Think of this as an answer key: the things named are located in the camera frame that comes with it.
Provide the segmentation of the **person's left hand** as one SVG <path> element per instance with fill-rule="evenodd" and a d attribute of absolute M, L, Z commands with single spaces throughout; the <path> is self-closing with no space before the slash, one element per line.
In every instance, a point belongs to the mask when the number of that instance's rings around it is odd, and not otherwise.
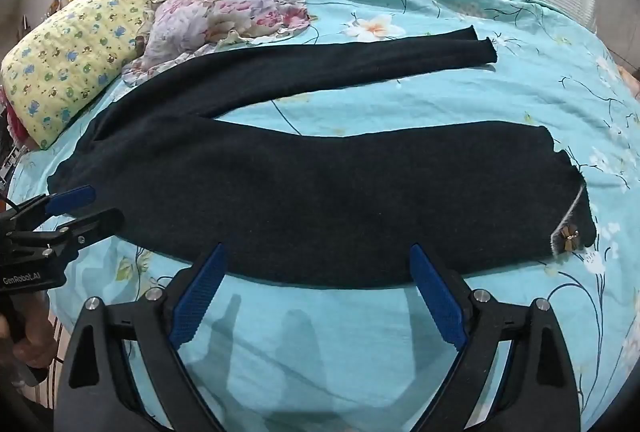
<path fill-rule="evenodd" d="M 1 363 L 18 362 L 32 368 L 48 368 L 53 362 L 58 342 L 49 320 L 50 303 L 44 292 L 19 294 L 12 298 L 14 308 L 25 319 L 25 337 L 15 342 L 10 326 L 1 315 Z"/>

